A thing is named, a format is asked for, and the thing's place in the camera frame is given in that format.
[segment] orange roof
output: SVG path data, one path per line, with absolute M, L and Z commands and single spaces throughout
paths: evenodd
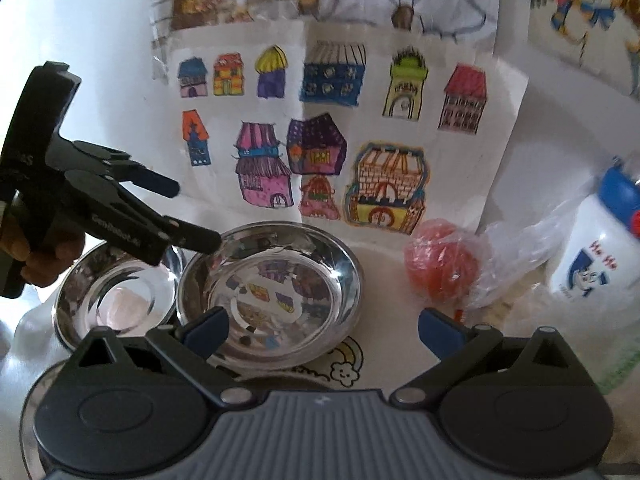
M 486 76 L 475 66 L 459 64 L 444 91 L 457 96 L 486 99 Z
M 202 124 L 202 119 L 198 115 L 198 112 L 196 110 L 182 112 L 182 138 L 184 140 L 189 140 L 190 133 L 194 126 L 195 131 L 198 134 L 198 139 L 209 139 L 209 134 L 207 133 L 204 124 Z
M 241 68 L 242 66 L 242 57 L 237 52 L 233 52 L 232 54 L 220 54 L 216 58 L 216 63 L 213 65 L 213 69 L 220 70 L 221 68 Z

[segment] bear poster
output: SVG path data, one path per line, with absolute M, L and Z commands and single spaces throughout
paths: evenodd
M 531 0 L 529 41 L 640 98 L 640 0 Z

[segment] purple roof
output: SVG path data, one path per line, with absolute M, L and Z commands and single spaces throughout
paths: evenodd
M 318 115 L 305 121 L 292 119 L 287 133 L 287 147 L 298 144 L 303 150 L 314 148 L 341 148 L 347 141 L 329 114 Z
M 236 164 L 238 175 L 289 176 L 291 172 L 278 156 L 244 156 Z
M 239 150 L 254 150 L 256 148 L 276 148 L 278 139 L 273 130 L 273 124 L 242 123 L 236 148 Z

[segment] human hand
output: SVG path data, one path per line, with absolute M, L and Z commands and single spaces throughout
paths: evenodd
M 17 220 L 12 216 L 2 220 L 0 250 L 8 253 L 14 260 L 24 262 L 20 275 L 32 285 L 51 285 L 81 256 L 84 249 L 84 233 L 60 233 L 55 239 L 57 243 L 53 253 L 31 251 Z

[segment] red fruit in plastic bag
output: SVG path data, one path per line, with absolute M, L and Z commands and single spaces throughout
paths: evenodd
M 464 298 L 480 273 L 472 237 L 446 220 L 418 225 L 404 248 L 404 266 L 416 291 L 434 303 Z

